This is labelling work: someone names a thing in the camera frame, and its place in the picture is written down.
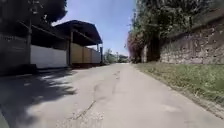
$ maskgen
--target tree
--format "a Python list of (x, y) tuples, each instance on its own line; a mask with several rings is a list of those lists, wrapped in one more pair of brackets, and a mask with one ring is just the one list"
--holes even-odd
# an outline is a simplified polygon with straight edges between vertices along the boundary
[(151, 47), (155, 46), (152, 48), (156, 49), (155, 54), (159, 54), (160, 40), (171, 33), (190, 29), (194, 16), (206, 10), (210, 1), (137, 0), (132, 28), (127, 40), (133, 60), (139, 61), (143, 46), (149, 43), (153, 44)]
[(116, 56), (112, 54), (111, 49), (107, 49), (104, 53), (104, 63), (112, 64), (116, 63)]
[(44, 6), (43, 19), (48, 23), (56, 22), (62, 19), (67, 11), (67, 0), (47, 0)]
[(52, 23), (66, 15), (66, 6), (67, 0), (7, 0), (3, 6), (3, 18), (12, 21), (32, 18)]
[(118, 58), (118, 63), (127, 63), (127, 62), (128, 62), (128, 56), (120, 54)]

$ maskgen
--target white wall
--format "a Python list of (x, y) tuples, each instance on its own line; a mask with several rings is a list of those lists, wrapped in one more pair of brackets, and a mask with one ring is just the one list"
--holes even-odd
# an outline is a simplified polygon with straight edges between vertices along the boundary
[(92, 50), (92, 63), (99, 64), (101, 62), (101, 53), (95, 50)]
[(32, 45), (31, 64), (36, 64), (38, 68), (66, 67), (66, 51)]

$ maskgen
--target metal roof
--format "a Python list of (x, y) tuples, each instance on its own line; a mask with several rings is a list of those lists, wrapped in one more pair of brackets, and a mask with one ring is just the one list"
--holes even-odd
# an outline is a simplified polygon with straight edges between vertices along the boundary
[(69, 37), (71, 31), (73, 31), (73, 43), (81, 46), (91, 46), (103, 43), (96, 26), (91, 23), (72, 20), (56, 25), (55, 28)]

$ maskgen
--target wall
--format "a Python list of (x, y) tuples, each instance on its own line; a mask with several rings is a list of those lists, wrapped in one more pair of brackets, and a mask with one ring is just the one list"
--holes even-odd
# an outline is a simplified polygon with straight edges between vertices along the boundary
[(224, 19), (181, 35), (161, 47), (166, 63), (224, 64)]
[(0, 75), (28, 64), (26, 40), (0, 35)]
[(101, 53), (92, 49), (92, 63), (99, 64), (101, 62)]
[(83, 47), (78, 44), (71, 43), (71, 62), (83, 63)]
[(92, 49), (83, 47), (83, 63), (92, 63)]
[(67, 67), (67, 54), (64, 50), (31, 46), (31, 64), (38, 68)]
[(71, 44), (71, 62), (72, 64), (99, 64), (101, 62), (101, 53), (78, 44)]

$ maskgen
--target stone wall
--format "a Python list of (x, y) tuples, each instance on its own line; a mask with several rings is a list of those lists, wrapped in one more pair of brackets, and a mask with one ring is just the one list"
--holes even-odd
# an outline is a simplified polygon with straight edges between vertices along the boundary
[(160, 60), (165, 63), (224, 64), (224, 18), (163, 44)]

